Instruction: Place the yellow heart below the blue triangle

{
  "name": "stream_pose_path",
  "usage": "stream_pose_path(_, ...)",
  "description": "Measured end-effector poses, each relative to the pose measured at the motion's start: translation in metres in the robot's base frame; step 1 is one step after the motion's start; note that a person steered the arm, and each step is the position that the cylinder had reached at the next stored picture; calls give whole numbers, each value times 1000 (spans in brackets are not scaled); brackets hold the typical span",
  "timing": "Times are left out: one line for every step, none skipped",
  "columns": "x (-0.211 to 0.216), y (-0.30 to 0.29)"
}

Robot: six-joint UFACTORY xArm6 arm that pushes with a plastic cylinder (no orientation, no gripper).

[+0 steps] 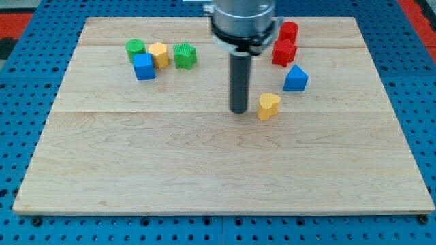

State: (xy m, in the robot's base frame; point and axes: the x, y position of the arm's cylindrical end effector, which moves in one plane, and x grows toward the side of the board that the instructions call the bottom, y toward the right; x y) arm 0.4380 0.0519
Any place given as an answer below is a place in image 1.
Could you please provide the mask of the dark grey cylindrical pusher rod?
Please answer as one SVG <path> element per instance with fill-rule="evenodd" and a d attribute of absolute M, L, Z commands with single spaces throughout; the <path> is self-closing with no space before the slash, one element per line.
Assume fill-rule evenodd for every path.
<path fill-rule="evenodd" d="M 230 111 L 243 114 L 247 111 L 249 100 L 249 81 L 251 57 L 230 54 Z"/>

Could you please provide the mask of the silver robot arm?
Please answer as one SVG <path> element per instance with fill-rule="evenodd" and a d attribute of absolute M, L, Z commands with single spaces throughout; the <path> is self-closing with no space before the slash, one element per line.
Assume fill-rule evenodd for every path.
<path fill-rule="evenodd" d="M 251 57 L 275 40 L 283 23 L 275 0 L 212 0 L 204 6 L 214 42 L 229 53 L 229 108 L 243 114 L 249 105 Z"/>

